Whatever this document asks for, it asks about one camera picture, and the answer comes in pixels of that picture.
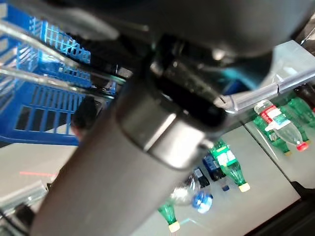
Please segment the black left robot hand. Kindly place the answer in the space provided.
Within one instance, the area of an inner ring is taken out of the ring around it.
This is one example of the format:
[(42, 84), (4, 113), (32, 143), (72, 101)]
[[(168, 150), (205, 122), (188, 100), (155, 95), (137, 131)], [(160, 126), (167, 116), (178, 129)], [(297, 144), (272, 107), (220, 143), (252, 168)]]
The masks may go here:
[(237, 120), (312, 0), (14, 0), (133, 72), (61, 169), (32, 236), (128, 236)]

